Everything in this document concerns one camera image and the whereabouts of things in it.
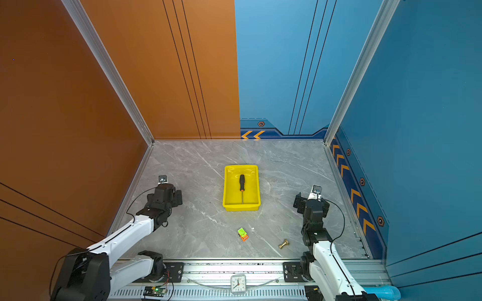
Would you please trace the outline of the black orange screwdriver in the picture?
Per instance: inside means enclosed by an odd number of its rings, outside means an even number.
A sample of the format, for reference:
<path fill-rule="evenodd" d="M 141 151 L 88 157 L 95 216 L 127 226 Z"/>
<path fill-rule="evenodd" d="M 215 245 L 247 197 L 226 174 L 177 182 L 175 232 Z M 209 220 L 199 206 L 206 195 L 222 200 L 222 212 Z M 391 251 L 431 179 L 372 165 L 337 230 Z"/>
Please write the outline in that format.
<path fill-rule="evenodd" d="M 242 200 L 242 204 L 244 204 L 244 191 L 245 191 L 245 184 L 246 184 L 246 177 L 244 174 L 240 175 L 239 183 L 240 183 L 241 200 Z"/>

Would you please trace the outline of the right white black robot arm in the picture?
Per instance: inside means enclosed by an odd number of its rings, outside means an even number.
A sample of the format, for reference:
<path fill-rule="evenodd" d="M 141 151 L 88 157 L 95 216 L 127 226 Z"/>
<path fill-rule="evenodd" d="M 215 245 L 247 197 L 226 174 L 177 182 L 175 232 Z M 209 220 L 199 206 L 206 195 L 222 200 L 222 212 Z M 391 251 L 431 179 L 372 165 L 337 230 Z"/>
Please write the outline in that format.
<path fill-rule="evenodd" d="M 332 202 L 321 196 L 321 190 L 314 185 L 307 198 L 297 194 L 293 204 L 303 215 L 301 234 L 309 248 L 301 257 L 302 276 L 316 283 L 324 300 L 378 300 L 358 284 L 340 258 L 323 222 Z"/>

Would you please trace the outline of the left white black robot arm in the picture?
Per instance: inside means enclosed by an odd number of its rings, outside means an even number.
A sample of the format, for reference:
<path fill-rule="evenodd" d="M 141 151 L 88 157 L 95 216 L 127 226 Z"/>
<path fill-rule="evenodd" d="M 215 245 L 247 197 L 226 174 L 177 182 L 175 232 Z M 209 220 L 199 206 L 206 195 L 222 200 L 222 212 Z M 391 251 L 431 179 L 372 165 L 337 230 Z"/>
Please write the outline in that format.
<path fill-rule="evenodd" d="M 168 226 L 173 208 L 182 205 L 182 191 L 173 184 L 159 183 L 148 194 L 144 208 L 130 222 L 86 249 L 75 248 L 64 258 L 57 278 L 50 281 L 51 300 L 107 300 L 140 278 L 166 281 L 168 269 L 160 253 L 142 251 L 125 263 L 118 260 L 137 242 Z"/>

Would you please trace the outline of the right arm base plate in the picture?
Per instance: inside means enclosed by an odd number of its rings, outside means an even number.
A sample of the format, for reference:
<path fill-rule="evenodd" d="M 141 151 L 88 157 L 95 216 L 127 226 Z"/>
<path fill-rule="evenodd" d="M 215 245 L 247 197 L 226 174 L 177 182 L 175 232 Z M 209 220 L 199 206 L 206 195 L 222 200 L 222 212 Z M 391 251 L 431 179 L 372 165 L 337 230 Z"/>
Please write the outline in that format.
<path fill-rule="evenodd" d="M 312 282 L 299 262 L 284 262 L 282 268 L 284 281 L 287 283 Z"/>

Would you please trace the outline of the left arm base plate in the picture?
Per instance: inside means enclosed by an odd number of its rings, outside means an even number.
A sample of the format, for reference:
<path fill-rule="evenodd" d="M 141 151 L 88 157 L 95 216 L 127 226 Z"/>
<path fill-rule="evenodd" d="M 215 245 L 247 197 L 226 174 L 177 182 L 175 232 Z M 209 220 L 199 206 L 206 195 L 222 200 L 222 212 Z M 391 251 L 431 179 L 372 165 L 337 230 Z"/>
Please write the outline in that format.
<path fill-rule="evenodd" d="M 135 283 L 180 283 L 185 264 L 183 262 L 164 262 L 161 275 L 148 275 L 135 280 Z"/>

